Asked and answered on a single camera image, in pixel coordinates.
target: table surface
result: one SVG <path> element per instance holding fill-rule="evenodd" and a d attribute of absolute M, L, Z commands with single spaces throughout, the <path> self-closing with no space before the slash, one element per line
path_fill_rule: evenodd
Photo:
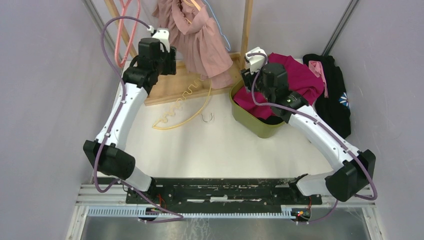
<path fill-rule="evenodd" d="M 169 127 L 191 117 L 206 97 L 182 102 Z M 229 94 L 210 97 L 202 115 L 171 130 L 152 125 L 173 103 L 142 105 L 132 124 L 125 152 L 136 166 L 162 178 L 295 178 L 331 171 L 324 156 L 294 127 L 284 124 L 267 139 L 238 123 Z"/>

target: pink cloth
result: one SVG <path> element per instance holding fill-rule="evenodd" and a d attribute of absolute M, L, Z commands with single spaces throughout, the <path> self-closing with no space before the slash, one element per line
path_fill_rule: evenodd
<path fill-rule="evenodd" d="M 224 88 L 233 82 L 228 73 L 233 61 L 217 23 L 209 17 L 205 4 L 196 2 L 200 11 L 181 0 L 157 0 L 153 16 L 160 28 L 169 30 L 169 43 L 182 53 L 187 70 L 201 74 L 202 79 L 210 78 L 214 89 Z"/>
<path fill-rule="evenodd" d="M 309 61 L 309 70 L 315 74 L 315 76 L 321 77 L 322 82 L 324 83 L 324 97 L 328 98 L 329 93 L 327 91 L 327 81 L 326 76 L 324 75 L 323 64 L 320 61 Z"/>
<path fill-rule="evenodd" d="M 284 65 L 288 75 L 288 88 L 302 95 L 310 105 L 323 93 L 323 80 L 316 77 L 308 66 L 299 63 L 292 56 L 271 53 L 268 61 Z"/>
<path fill-rule="evenodd" d="M 267 103 L 267 100 L 260 92 L 254 93 L 254 98 L 258 103 Z M 258 106 L 253 102 L 252 93 L 247 92 L 245 87 L 242 87 L 232 98 L 242 109 L 248 111 L 256 118 L 268 119 L 275 114 L 270 106 Z"/>

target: wooden clothes rack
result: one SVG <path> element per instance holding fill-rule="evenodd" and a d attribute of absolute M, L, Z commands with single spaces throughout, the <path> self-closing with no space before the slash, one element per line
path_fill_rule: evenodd
<path fill-rule="evenodd" d="M 120 15 L 114 0 L 104 0 L 104 3 L 109 10 L 110 15 L 115 18 Z M 245 0 L 244 6 L 244 20 L 243 20 L 243 34 L 241 37 L 241 49 L 240 52 L 230 53 L 230 57 L 233 61 L 232 66 L 228 70 L 229 74 L 232 77 L 232 84 L 220 89 L 212 89 L 210 92 L 211 95 L 227 93 L 236 84 L 242 79 L 240 75 L 240 70 L 245 67 L 244 56 L 248 51 L 248 42 L 249 42 L 249 32 L 251 28 L 251 17 L 252 17 L 252 7 L 253 0 Z M 126 46 L 130 44 L 130 55 L 135 57 L 137 55 L 136 49 L 132 42 L 129 42 L 130 36 L 125 26 L 122 28 L 122 40 Z M 179 60 L 176 62 L 176 75 L 161 75 L 152 88 L 148 98 L 144 103 L 149 105 L 163 104 L 176 101 L 184 91 L 187 90 L 187 87 L 193 83 L 199 77 L 199 74 L 188 72 L 186 65 L 183 61 Z M 203 81 L 202 85 L 194 88 L 193 94 L 187 96 L 187 98 L 198 98 L 205 97 L 208 95 L 210 86 L 210 81 Z"/>

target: blue and white flower logo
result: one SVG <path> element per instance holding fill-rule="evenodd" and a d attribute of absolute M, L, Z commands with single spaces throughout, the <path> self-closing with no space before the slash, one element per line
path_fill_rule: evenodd
<path fill-rule="evenodd" d="M 343 95 L 340 97 L 338 101 L 344 106 L 346 106 L 348 109 L 351 109 L 349 106 L 348 95 L 346 94 L 346 92 L 343 92 Z"/>

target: metal hook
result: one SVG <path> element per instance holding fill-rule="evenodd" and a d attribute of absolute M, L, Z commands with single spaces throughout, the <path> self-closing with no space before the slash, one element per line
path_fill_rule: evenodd
<path fill-rule="evenodd" d="M 203 122 L 209 123 L 210 121 L 212 121 L 214 119 L 214 115 L 212 113 L 210 113 L 210 120 L 209 121 L 205 121 L 205 118 L 204 118 L 203 114 L 201 114 L 201 119 L 203 120 Z"/>

